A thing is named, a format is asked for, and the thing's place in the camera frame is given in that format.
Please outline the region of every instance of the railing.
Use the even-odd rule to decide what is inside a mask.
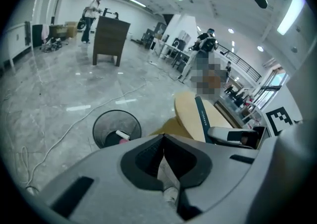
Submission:
[[[251,67],[247,62],[245,62],[235,53],[231,52],[220,44],[217,45],[217,50],[219,50],[220,53],[227,57],[232,63],[235,63],[242,70],[244,70],[255,82],[257,82],[261,78],[261,75],[259,75],[259,73],[253,69],[253,67]]]

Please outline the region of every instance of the white wall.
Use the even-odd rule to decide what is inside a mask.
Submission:
[[[301,67],[286,83],[305,120],[317,117],[316,53],[317,46],[311,50]]]
[[[266,51],[260,52],[258,46],[249,39],[245,39],[243,45],[237,43],[235,49],[237,49],[237,56],[252,66],[262,77],[266,75],[268,69],[262,64],[271,58]]]
[[[166,43],[171,45],[174,42],[175,38],[178,38],[182,30],[191,37],[184,50],[189,48],[190,46],[193,46],[197,40],[198,33],[196,18],[190,15],[175,14],[173,16],[164,33],[164,38],[166,35],[169,35]]]
[[[50,24],[51,15],[54,11],[54,0],[38,0],[36,3],[36,11],[34,14],[34,24]],[[55,24],[64,24],[65,21],[71,21],[71,6],[73,0],[60,0],[57,5],[57,12],[55,15]]]
[[[73,0],[68,6],[71,14],[68,17],[70,21],[79,21],[81,18],[83,9],[89,5],[91,0]],[[109,8],[108,11],[119,13],[119,19],[130,23],[129,33],[132,34],[133,39],[140,40],[146,30],[149,28],[154,30],[158,22],[165,23],[163,17],[150,14],[144,11],[140,6],[125,3],[124,1],[116,0],[102,0],[99,8]],[[113,14],[106,14],[107,17],[114,18]],[[97,26],[97,21],[94,22],[92,30]]]

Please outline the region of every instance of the person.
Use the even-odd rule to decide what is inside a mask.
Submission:
[[[96,12],[101,12],[101,9],[98,9],[100,5],[100,0],[91,0],[90,4],[88,7],[84,9],[84,17],[85,17],[85,22],[86,22],[86,29],[83,33],[83,36],[81,38],[81,41],[83,43],[90,43],[89,42],[89,32],[91,25],[94,22],[94,19],[96,18]]]
[[[227,66],[226,66],[226,84],[229,81],[230,75],[231,75],[231,62],[229,61]]]
[[[235,105],[236,106],[240,106],[241,104],[243,104],[243,96],[244,96],[244,94],[245,94],[245,92],[242,92],[241,94],[239,94],[239,95],[237,95],[236,97],[235,97]]]
[[[198,64],[202,65],[202,67],[208,67],[208,57],[209,57],[209,52],[212,52],[215,49],[215,44],[216,44],[216,39],[214,37],[214,30],[212,28],[208,29],[206,33],[201,34],[198,38],[197,41],[194,43],[192,46],[192,50],[190,51],[190,56],[189,59],[183,69],[182,74],[178,77],[178,79],[181,79],[181,82],[184,82],[187,74],[189,73],[191,67],[193,66],[193,62],[195,61],[195,58],[206,59],[206,62],[203,63],[200,61]],[[205,49],[205,44],[207,46],[212,46],[210,51],[206,51]]]
[[[224,92],[228,94],[233,89],[233,86],[230,85]]]

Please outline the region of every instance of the marble floor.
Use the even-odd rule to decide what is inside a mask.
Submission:
[[[72,127],[36,169],[31,185],[41,190],[98,149],[92,127],[100,114],[111,109],[128,111],[146,136],[175,116],[173,95],[189,89],[164,72],[172,78],[179,75],[170,64],[131,41],[125,43],[120,67],[108,56],[99,56],[93,66],[93,43],[83,45],[80,38],[81,34],[52,53],[35,49],[15,62],[16,73],[8,69],[0,78],[1,156],[21,185],[48,149],[93,108],[116,98]],[[23,147],[28,156],[22,154]]]

